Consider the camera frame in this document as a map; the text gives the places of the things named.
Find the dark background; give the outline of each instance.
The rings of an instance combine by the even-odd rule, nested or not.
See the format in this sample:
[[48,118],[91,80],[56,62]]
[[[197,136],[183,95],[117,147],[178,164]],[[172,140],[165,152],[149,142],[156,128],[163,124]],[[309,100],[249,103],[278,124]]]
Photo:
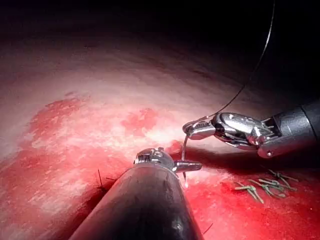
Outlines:
[[[26,30],[29,21],[54,18],[50,31],[80,31],[122,28],[144,38],[165,36],[181,41],[197,51],[219,53],[243,69],[225,75],[248,78],[263,50],[271,21],[273,1],[3,1],[1,3],[1,40],[16,41],[26,36],[48,34],[48,29]],[[63,29],[66,16],[82,18],[82,24]],[[99,21],[92,18],[103,16]],[[254,82],[271,91],[285,89],[302,102],[319,96],[318,53],[319,17],[315,3],[280,1],[275,3],[275,17],[269,46]]]

